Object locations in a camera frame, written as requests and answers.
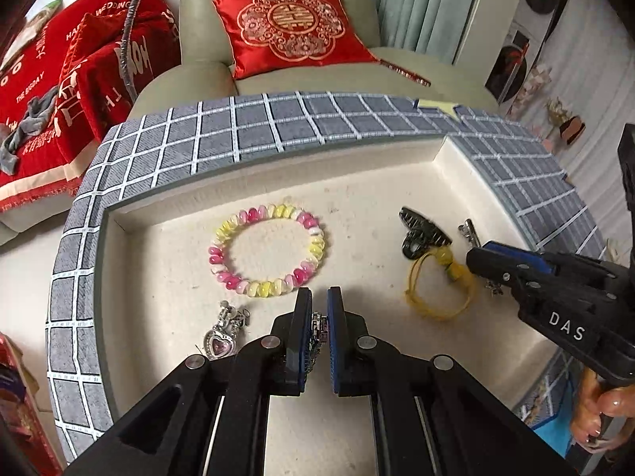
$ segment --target embroidered floral pattern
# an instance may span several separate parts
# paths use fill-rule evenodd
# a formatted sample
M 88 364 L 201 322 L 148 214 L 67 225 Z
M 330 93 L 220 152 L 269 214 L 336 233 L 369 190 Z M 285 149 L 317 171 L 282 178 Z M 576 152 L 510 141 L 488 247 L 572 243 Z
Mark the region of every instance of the embroidered floral pattern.
M 245 43 L 268 46 L 292 62 L 325 59 L 346 32 L 326 0 L 252 0 L 238 13 L 237 22 Z

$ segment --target white floor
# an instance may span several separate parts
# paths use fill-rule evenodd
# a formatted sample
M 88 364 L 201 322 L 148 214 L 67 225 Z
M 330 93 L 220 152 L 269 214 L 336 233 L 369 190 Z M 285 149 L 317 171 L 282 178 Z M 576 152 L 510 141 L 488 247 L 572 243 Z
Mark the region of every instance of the white floor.
M 24 364 L 39 383 L 36 402 L 53 448 L 63 460 L 55 431 L 48 385 L 44 322 L 53 263 L 66 213 L 32 227 L 0 246 L 0 331 L 24 353 Z

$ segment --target black hair claw clip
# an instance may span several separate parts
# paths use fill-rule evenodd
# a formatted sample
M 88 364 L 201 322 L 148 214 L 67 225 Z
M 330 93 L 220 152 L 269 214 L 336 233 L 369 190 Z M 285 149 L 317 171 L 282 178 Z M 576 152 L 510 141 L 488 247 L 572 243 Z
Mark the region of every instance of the black hair claw clip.
M 401 245 L 401 252 L 408 259 L 418 259 L 432 247 L 452 244 L 450 237 L 436 223 L 409 207 L 402 207 L 399 217 L 409 229 Z

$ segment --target silver rivet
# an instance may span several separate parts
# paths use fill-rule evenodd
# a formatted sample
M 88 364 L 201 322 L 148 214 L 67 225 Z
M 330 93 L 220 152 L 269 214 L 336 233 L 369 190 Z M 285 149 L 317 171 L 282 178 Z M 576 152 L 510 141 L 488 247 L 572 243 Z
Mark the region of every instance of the silver rivet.
M 377 345 L 377 340 L 372 336 L 360 336 L 358 338 L 358 346 L 360 349 L 372 349 Z
M 200 354 L 191 354 L 185 358 L 185 367 L 189 369 L 200 369 L 205 364 L 205 357 Z
M 265 349 L 274 349 L 280 345 L 280 339 L 277 336 L 270 334 L 260 340 L 260 345 L 262 345 Z
M 454 366 L 454 362 L 452 358 L 442 354 L 434 359 L 434 366 L 439 370 L 450 370 Z

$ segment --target human hand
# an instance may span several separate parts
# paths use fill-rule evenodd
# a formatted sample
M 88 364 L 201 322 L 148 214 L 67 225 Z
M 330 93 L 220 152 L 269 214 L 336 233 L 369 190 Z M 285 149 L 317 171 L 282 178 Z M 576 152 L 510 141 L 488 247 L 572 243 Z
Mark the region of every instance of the human hand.
M 594 445 L 593 440 L 601 434 L 601 414 L 635 418 L 635 384 L 603 392 L 596 373 L 585 368 L 570 430 L 576 442 L 588 451 L 597 451 L 598 446 Z M 602 450 L 615 449 L 626 442 L 634 425 L 635 421 L 628 421 L 617 437 L 601 445 Z

